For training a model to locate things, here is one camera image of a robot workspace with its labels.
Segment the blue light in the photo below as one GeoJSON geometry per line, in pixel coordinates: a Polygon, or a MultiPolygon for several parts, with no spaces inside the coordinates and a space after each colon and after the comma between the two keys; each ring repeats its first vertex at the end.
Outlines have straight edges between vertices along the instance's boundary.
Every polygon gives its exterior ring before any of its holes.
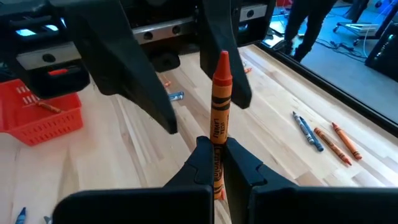
{"type": "MultiPolygon", "coordinates": [[[[61,22],[66,27],[65,21],[63,20],[63,18],[61,18],[61,22]]],[[[58,28],[55,25],[46,25],[46,27],[49,28],[52,31],[58,31],[58,28]]],[[[21,29],[21,30],[17,30],[16,32],[17,32],[17,34],[19,34],[19,35],[21,35],[23,37],[27,37],[27,36],[36,34],[35,32],[33,32],[33,31],[29,30],[29,29],[21,29]]]]}
{"type": "Polygon", "coordinates": [[[58,30],[58,28],[56,26],[54,26],[54,25],[46,25],[46,27],[49,28],[52,31],[57,31],[58,30]]]}
{"type": "Polygon", "coordinates": [[[21,30],[17,30],[16,32],[17,32],[17,34],[19,34],[19,35],[21,35],[23,37],[27,37],[27,36],[36,34],[35,32],[32,32],[29,29],[21,29],[21,30]]]}

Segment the jeans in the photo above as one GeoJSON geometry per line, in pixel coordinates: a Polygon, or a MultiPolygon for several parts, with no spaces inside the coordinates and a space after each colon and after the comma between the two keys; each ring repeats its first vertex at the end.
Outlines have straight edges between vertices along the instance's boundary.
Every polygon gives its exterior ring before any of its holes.
{"type": "Polygon", "coordinates": [[[285,30],[287,42],[287,54],[290,54],[293,46],[293,38],[299,32],[304,19],[308,17],[307,31],[305,31],[303,42],[297,48],[294,59],[301,61],[311,51],[312,46],[318,38],[322,23],[327,14],[333,8],[337,0],[294,0],[289,14],[285,30]]]}

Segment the scattered crayon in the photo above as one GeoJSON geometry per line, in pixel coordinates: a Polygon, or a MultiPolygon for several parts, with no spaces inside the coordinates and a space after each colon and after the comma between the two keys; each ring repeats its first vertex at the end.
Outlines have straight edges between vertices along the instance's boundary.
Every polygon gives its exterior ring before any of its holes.
{"type": "Polygon", "coordinates": [[[304,127],[304,124],[301,122],[300,117],[297,115],[296,112],[293,111],[293,118],[296,120],[298,126],[302,130],[305,138],[307,138],[308,143],[314,144],[314,140],[312,139],[310,133],[308,133],[307,129],[304,127]]]}
{"type": "Polygon", "coordinates": [[[323,151],[323,146],[322,144],[319,142],[319,140],[317,139],[317,137],[314,135],[314,133],[312,132],[310,126],[307,124],[307,122],[304,120],[304,118],[300,117],[301,122],[303,123],[305,129],[308,131],[308,133],[311,135],[311,138],[313,139],[313,143],[315,145],[315,147],[317,148],[317,150],[319,152],[323,151]]]}
{"type": "Polygon", "coordinates": [[[344,153],[333,143],[331,142],[326,136],[325,134],[319,129],[319,128],[315,128],[313,130],[317,135],[319,135],[319,137],[329,146],[329,148],[336,153],[336,155],[345,163],[347,163],[348,165],[352,166],[351,162],[349,161],[349,159],[346,157],[346,155],[344,155],[344,153]]]}
{"type": "Polygon", "coordinates": [[[244,69],[245,74],[251,72],[251,69],[252,69],[252,68],[250,68],[250,67],[249,67],[249,68],[245,68],[245,69],[244,69]]]}
{"type": "Polygon", "coordinates": [[[344,142],[346,147],[351,151],[355,159],[360,160],[362,159],[362,156],[360,153],[355,149],[353,143],[348,139],[347,135],[344,133],[344,131],[339,128],[339,126],[335,123],[331,123],[333,125],[333,129],[336,131],[337,135],[341,138],[341,140],[344,142]]]}
{"type": "Polygon", "coordinates": [[[36,102],[36,105],[37,106],[41,106],[41,107],[43,107],[43,108],[45,108],[45,109],[47,109],[47,110],[49,110],[51,112],[54,112],[54,113],[61,113],[62,112],[62,110],[60,108],[56,108],[54,106],[51,106],[51,105],[46,104],[46,103],[41,102],[41,101],[36,102]]]}
{"type": "Polygon", "coordinates": [[[26,207],[24,207],[19,213],[15,224],[24,224],[26,219],[26,207]]]}
{"type": "Polygon", "coordinates": [[[176,93],[171,93],[171,94],[169,94],[169,99],[170,99],[170,101],[182,100],[182,99],[184,99],[184,92],[180,91],[180,92],[176,92],[176,93]]]}
{"type": "Polygon", "coordinates": [[[44,217],[45,224],[52,224],[52,219],[50,217],[44,217]]]}

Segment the crayon tip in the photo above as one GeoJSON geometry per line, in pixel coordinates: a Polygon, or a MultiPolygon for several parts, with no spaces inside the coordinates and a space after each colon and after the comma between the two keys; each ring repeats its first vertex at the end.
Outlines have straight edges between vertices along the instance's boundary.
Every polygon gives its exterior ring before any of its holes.
{"type": "Polygon", "coordinates": [[[219,80],[230,80],[232,79],[231,67],[229,66],[229,55],[228,51],[223,50],[220,54],[220,59],[218,60],[216,72],[214,73],[214,78],[219,80]]]}
{"type": "Polygon", "coordinates": [[[26,215],[26,207],[24,207],[21,212],[19,213],[19,215],[26,215]]]}

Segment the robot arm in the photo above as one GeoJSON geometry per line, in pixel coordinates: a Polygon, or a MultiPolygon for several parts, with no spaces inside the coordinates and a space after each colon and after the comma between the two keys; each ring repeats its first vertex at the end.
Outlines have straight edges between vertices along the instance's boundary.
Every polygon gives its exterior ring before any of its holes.
{"type": "Polygon", "coordinates": [[[180,54],[200,51],[200,66],[212,78],[221,50],[227,50],[234,78],[232,100],[247,108],[251,90],[238,47],[265,37],[274,5],[274,0],[2,5],[0,30],[6,35],[0,37],[0,58],[39,98],[80,91],[90,73],[100,92],[122,95],[176,133],[174,111],[155,71],[177,68],[180,54]],[[20,35],[24,29],[34,35],[20,35]],[[48,74],[60,68],[69,72],[48,74]]]}

